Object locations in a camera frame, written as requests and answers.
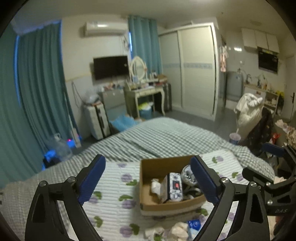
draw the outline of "teal curtain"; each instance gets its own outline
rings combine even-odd
[[[9,25],[0,38],[0,188],[42,169],[43,155],[20,107],[14,79],[16,33]]]
[[[51,24],[20,37],[18,78],[22,106],[45,153],[55,133],[71,138],[67,90],[60,49],[60,26]]]
[[[139,56],[146,62],[148,74],[162,73],[156,20],[129,16],[128,26],[133,57]]]

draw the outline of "vanity table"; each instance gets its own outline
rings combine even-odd
[[[147,86],[148,83],[153,83],[158,80],[147,78],[147,67],[145,62],[143,62],[143,60],[138,56],[134,57],[130,63],[129,72],[132,82],[125,84],[126,106],[129,115],[135,118],[140,118],[138,98],[145,96],[152,96],[152,101],[154,103],[153,111],[155,111],[154,95],[157,93],[161,93],[161,112],[165,115],[164,90],[162,86]]]

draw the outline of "white sliding door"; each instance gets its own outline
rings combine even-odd
[[[181,65],[177,32],[159,37],[163,74],[172,86],[172,106],[181,108]]]
[[[215,52],[210,26],[179,30],[182,107],[211,116],[215,103]]]

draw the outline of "metal bolt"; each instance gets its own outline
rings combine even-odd
[[[229,179],[228,179],[227,177],[223,177],[223,178],[221,178],[221,181],[222,181],[223,183],[229,183]]]
[[[251,185],[252,187],[257,187],[257,184],[256,184],[255,182],[250,182],[250,185]]]
[[[44,187],[46,185],[46,181],[39,182],[39,187]]]
[[[75,177],[68,177],[67,178],[67,182],[69,182],[69,183],[73,183],[75,180],[76,180]]]
[[[273,203],[272,200],[268,200],[268,201],[267,201],[267,205],[268,205],[268,206],[271,206],[272,203]]]

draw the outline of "gingham bedspread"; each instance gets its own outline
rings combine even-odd
[[[97,154],[104,155],[107,161],[139,162],[147,158],[203,154],[222,148],[230,150],[242,167],[249,166],[274,179],[272,167],[255,157],[247,147],[234,146],[202,128],[170,118],[157,118],[99,141],[70,160],[46,169],[24,182],[8,184],[3,190],[1,212],[16,235],[24,240],[27,215],[39,182],[46,180],[48,183],[58,183],[69,176],[76,176]],[[67,227],[63,204],[60,204],[60,210]]]

